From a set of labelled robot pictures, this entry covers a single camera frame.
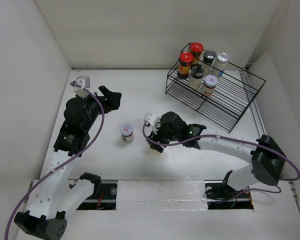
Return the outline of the black knob grinder bottle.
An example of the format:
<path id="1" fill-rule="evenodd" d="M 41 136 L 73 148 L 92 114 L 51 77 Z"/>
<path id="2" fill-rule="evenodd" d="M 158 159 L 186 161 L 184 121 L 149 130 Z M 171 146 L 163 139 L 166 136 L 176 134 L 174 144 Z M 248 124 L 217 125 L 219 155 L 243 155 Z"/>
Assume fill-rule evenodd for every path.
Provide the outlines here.
<path id="1" fill-rule="evenodd" d="M 188 81 L 188 85 L 195 89 L 198 90 L 201 86 L 202 79 L 204 77 L 204 69 L 202 68 L 201 65 L 196 65 L 191 69 L 190 73 L 190 78 Z"/>

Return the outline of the red lid sauce bottle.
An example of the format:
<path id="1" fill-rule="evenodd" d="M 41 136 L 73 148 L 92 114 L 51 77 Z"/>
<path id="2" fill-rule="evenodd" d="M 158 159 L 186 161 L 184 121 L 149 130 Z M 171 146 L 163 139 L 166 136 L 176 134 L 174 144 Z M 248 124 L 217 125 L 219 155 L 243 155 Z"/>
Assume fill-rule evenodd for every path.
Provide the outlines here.
<path id="1" fill-rule="evenodd" d="M 179 66 L 177 71 L 177 76 L 180 79 L 186 79 L 190 74 L 190 69 L 194 56 L 190 52 L 182 52 L 179 56 Z"/>
<path id="2" fill-rule="evenodd" d="M 193 68 L 199 64 L 200 57 L 204 51 L 204 46 L 199 42 L 192 42 L 189 50 L 193 55 L 193 61 L 191 63 L 191 68 Z"/>

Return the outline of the black cap grinder bottle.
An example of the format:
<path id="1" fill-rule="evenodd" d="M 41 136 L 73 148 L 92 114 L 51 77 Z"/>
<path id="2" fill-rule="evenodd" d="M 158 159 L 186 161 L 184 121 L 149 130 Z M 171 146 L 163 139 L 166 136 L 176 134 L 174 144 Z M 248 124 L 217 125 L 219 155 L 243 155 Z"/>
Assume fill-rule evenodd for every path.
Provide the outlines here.
<path id="1" fill-rule="evenodd" d="M 214 62 L 215 58 L 217 56 L 217 53 L 214 50 L 207 49 L 203 53 L 203 64 L 202 68 L 204 71 L 204 76 L 207 76 L 211 72 L 211 65 Z"/>

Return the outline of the silver lid blue label bottle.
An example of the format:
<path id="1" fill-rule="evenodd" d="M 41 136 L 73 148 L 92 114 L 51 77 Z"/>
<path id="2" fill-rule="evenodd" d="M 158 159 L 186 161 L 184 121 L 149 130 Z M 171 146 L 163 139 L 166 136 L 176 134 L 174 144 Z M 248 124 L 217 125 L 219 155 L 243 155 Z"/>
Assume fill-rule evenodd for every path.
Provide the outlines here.
<path id="1" fill-rule="evenodd" d="M 218 53 L 215 58 L 214 65 L 212 67 L 211 75 L 215 76 L 218 80 L 220 80 L 227 67 L 229 59 L 230 57 L 227 53 Z"/>

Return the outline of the silver lid glass jar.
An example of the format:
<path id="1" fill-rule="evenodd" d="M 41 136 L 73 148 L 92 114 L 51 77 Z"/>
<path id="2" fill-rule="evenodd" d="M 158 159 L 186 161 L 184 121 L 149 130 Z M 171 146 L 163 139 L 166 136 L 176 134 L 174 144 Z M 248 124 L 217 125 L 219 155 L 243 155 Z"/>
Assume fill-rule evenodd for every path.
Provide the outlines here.
<path id="1" fill-rule="evenodd" d="M 152 149 L 151 147 L 148 148 L 148 152 L 150 154 L 158 154 L 159 153 L 156 149 Z"/>

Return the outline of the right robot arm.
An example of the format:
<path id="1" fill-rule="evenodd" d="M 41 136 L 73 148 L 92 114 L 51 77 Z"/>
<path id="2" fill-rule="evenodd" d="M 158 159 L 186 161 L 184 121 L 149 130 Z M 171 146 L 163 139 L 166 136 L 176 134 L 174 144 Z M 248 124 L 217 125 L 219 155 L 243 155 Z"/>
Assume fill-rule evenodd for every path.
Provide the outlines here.
<path id="1" fill-rule="evenodd" d="M 214 131 L 201 124 L 187 124 L 173 111 L 162 116 L 147 113 L 143 128 L 150 128 L 145 135 L 151 149 L 162 153 L 173 144 L 202 151 L 214 151 L 247 163 L 245 167 L 229 170 L 222 182 L 210 186 L 205 196 L 215 201 L 229 201 L 250 190 L 254 184 L 278 187 L 286 156 L 268 135 L 253 141 L 235 139 Z"/>

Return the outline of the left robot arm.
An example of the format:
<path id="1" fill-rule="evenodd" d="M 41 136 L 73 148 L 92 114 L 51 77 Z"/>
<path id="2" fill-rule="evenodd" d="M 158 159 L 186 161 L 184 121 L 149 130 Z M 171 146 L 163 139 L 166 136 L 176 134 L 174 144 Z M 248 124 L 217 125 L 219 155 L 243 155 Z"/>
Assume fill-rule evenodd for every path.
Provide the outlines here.
<path id="1" fill-rule="evenodd" d="M 25 234 L 41 240 L 60 240 L 67 219 L 84 200 L 104 195 L 101 177 L 92 173 L 83 173 L 69 192 L 65 192 L 66 184 L 76 162 L 96 140 L 89 135 L 95 120 L 118 110 L 122 94 L 103 85 L 98 88 L 101 96 L 76 83 L 72 86 L 81 93 L 65 105 L 64 122 L 53 146 L 48 172 L 34 185 L 39 189 L 33 202 L 14 217 L 14 223 Z"/>

